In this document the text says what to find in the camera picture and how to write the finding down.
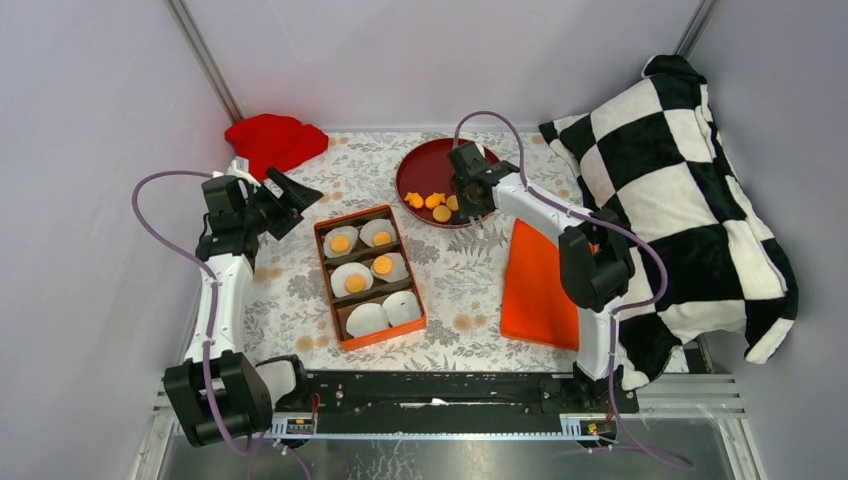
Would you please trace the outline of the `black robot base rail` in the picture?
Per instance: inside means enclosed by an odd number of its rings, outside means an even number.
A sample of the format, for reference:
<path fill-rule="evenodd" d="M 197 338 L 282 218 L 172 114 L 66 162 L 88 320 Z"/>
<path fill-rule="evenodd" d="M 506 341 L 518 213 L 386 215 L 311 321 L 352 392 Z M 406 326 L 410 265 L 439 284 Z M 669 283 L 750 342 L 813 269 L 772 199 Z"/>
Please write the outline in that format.
<path fill-rule="evenodd" d="M 321 434 L 548 434 L 563 415 L 639 410 L 634 393 L 572 373 L 312 370 L 278 414 Z"/>

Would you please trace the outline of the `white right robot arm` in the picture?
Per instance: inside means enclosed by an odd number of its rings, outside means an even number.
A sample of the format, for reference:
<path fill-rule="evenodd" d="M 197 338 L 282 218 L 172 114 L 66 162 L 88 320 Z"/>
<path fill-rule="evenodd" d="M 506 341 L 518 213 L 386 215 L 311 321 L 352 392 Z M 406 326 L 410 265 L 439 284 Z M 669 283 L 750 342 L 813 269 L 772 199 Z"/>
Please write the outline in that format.
<path fill-rule="evenodd" d="M 579 318 L 576 365 L 586 375 L 575 382 L 573 396 L 583 410 L 601 410 L 613 398 L 606 377 L 615 375 L 618 364 L 613 310 L 623 304 L 634 274 L 617 218 L 604 219 L 568 204 L 508 161 L 490 163 L 472 141 L 453 141 L 447 158 L 460 220 L 472 222 L 499 210 L 532 227 L 557 249 L 560 284 Z"/>

